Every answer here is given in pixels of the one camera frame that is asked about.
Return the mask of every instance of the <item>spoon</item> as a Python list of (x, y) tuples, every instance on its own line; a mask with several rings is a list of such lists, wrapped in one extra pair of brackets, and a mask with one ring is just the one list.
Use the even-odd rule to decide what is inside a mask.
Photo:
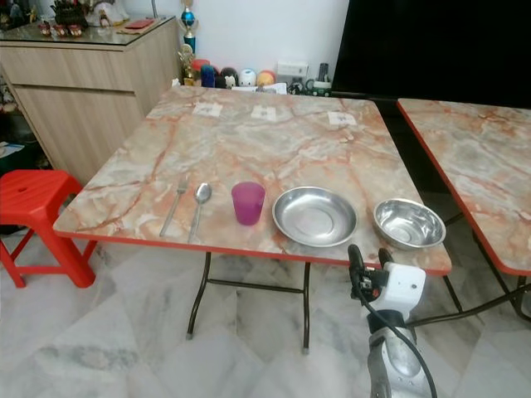
[(192, 238), (196, 235), (197, 224), (199, 223), (199, 215), (201, 214), (201, 206), (210, 199), (212, 195), (212, 188), (206, 182), (202, 182), (197, 187), (196, 192), (193, 194), (193, 198), (197, 202), (196, 211), (193, 214), (192, 227), (190, 228), (190, 235), (188, 235), (188, 243), (192, 241)]

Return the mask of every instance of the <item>marble-pattern table top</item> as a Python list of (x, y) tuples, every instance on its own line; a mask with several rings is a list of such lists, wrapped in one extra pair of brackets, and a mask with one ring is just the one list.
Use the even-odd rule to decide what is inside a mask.
[[(185, 175), (189, 188), (161, 238)], [(231, 188), (242, 181), (259, 182), (266, 190), (254, 226), (239, 225), (234, 215)], [(188, 244), (193, 193), (201, 182), (209, 182), (213, 194)], [(54, 229), (69, 237), (347, 264), (351, 242), (311, 248), (275, 227), (273, 202), (297, 186), (328, 188), (353, 205), (358, 225), (351, 242), (368, 264), (377, 264), (378, 248), (388, 247), (374, 230), (374, 206), (392, 197), (421, 201), (371, 101), (176, 87), (63, 211)], [(390, 249), (395, 261), (431, 274), (451, 270), (443, 245)]]
[(531, 274), (531, 110), (398, 103), (494, 264)]

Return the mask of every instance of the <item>power socket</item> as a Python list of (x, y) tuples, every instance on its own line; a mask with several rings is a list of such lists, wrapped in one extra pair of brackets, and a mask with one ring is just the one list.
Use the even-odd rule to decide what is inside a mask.
[(308, 63), (303, 61), (278, 61), (276, 73), (282, 76), (306, 77), (308, 75)]

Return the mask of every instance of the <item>glass countertop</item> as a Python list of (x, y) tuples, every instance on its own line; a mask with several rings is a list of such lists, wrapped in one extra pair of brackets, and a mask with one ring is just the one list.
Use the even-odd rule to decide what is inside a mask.
[[(151, 32), (155, 27), (159, 27), (174, 18), (175, 17), (159, 17), (158, 20), (152, 24), (151, 28), (145, 31), (145, 33)], [(145, 16), (130, 16), (129, 20), (124, 24), (133, 21), (138, 21), (139, 19), (145, 19)], [(9, 31), (0, 31), (0, 41), (33, 41), (42, 43), (55, 42), (75, 44), (99, 44), (105, 46), (127, 46), (128, 44), (132, 43), (143, 35), (128, 35), (118, 33), (118, 30), (124, 25), (123, 24), (118, 27), (88, 27), (83, 31), (83, 35), (81, 37), (73, 37), (70, 35), (65, 37), (59, 37), (56, 35), (53, 29), (53, 25), (55, 25), (55, 22), (48, 22), (52, 27), (51, 36), (43, 36), (41, 34), (39, 24), (41, 24), (42, 21), (39, 21), (31, 23), (29, 25), (24, 25), (22, 27), (11, 29)]]

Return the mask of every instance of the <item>stainless steel bowl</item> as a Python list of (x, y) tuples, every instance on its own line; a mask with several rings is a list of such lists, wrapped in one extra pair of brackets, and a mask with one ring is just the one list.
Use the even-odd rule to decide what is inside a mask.
[(374, 222), (385, 240), (399, 249), (422, 249), (440, 244), (445, 223), (428, 207), (407, 199), (390, 199), (374, 208)]
[(276, 226), (292, 240), (313, 247), (340, 245), (356, 228), (356, 211), (327, 189), (297, 187), (282, 193), (273, 205)]

